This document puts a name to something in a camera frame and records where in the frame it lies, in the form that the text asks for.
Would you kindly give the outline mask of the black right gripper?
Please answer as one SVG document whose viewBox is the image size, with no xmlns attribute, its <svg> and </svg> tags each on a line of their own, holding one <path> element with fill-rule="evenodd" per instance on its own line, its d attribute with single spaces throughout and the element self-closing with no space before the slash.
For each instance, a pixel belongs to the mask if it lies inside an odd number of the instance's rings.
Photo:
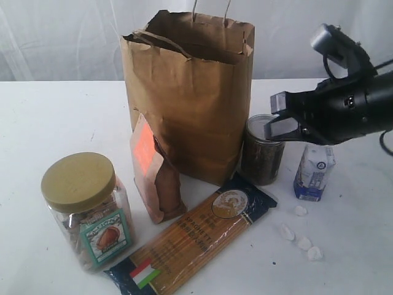
<svg viewBox="0 0 393 295">
<path fill-rule="evenodd" d="M 372 102 L 377 71 L 367 52 L 350 37 L 344 48 L 348 67 L 322 56 L 329 77 L 315 90 L 270 96 L 271 113 L 291 118 L 275 118 L 265 124 L 267 140 L 334 145 L 377 132 L 378 117 Z"/>
</svg>

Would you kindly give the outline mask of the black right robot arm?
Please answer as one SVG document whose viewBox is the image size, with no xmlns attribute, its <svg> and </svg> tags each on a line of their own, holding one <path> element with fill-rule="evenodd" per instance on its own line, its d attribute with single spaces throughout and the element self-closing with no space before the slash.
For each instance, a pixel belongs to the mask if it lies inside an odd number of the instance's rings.
<svg viewBox="0 0 393 295">
<path fill-rule="evenodd" d="M 306 92 L 271 96 L 275 118 L 264 126 L 272 141 L 336 145 L 392 129 L 392 73 L 378 74 L 361 45 L 336 26 L 313 37 L 328 79 Z"/>
</svg>

